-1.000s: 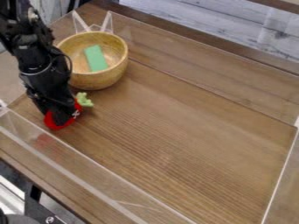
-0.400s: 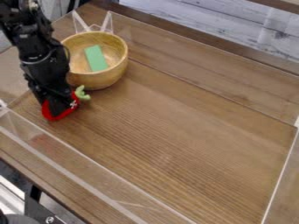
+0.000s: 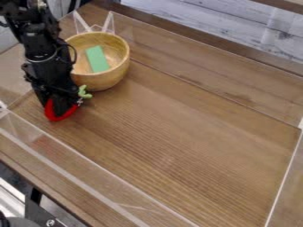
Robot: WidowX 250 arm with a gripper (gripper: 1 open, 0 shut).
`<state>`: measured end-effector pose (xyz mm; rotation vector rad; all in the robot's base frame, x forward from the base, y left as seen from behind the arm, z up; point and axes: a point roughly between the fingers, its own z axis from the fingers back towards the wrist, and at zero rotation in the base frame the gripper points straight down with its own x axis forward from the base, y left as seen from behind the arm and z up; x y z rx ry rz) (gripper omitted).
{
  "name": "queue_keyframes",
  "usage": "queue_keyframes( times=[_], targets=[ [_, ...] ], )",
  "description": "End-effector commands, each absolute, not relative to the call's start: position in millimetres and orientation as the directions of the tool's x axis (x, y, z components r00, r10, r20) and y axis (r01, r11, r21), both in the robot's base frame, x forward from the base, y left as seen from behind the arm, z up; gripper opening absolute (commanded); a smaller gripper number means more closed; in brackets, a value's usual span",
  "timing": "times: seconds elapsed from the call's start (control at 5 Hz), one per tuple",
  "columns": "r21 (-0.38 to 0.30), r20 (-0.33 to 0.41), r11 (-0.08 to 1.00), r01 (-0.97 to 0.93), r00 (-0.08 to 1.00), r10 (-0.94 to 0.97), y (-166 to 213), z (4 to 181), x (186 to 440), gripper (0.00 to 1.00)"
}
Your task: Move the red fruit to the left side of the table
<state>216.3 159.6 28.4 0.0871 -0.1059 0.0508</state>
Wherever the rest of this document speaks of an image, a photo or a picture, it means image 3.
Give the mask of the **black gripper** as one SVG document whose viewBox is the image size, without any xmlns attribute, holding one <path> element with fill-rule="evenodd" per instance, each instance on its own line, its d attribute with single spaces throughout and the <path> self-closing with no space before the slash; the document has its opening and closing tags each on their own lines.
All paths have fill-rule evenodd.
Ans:
<svg viewBox="0 0 303 227">
<path fill-rule="evenodd" d="M 73 94 L 77 86 L 71 79 L 71 71 L 77 61 L 76 49 L 69 44 L 56 47 L 55 54 L 44 60 L 31 60 L 22 64 L 25 80 L 31 83 L 37 100 L 44 106 L 52 96 L 53 112 L 61 117 L 79 107 L 76 96 L 59 94 Z"/>
</svg>

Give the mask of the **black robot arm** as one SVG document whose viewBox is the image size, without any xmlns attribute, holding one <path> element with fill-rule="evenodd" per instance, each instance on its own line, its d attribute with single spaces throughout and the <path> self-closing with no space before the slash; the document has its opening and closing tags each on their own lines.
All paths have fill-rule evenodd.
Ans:
<svg viewBox="0 0 303 227">
<path fill-rule="evenodd" d="M 77 59 L 75 48 L 59 37 L 60 26 L 47 0 L 0 0 L 0 16 L 16 40 L 24 47 L 25 62 L 21 69 L 31 83 L 44 115 L 61 121 L 79 108 L 79 86 L 71 78 Z"/>
</svg>

